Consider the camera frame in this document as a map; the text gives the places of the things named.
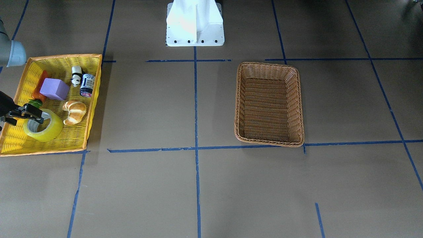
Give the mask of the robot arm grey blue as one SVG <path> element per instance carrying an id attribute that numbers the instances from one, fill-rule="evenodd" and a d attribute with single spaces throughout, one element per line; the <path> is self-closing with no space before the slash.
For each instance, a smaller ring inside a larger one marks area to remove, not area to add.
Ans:
<path id="1" fill-rule="evenodd" d="M 26 63 L 26 51 L 21 42 L 12 40 L 6 32 L 3 20 L 0 20 L 0 64 L 1 67 L 21 66 Z M 4 92 L 0 92 L 1 122 L 17 125 L 17 118 L 33 120 L 43 124 L 42 110 L 26 103 L 23 106 Z"/>

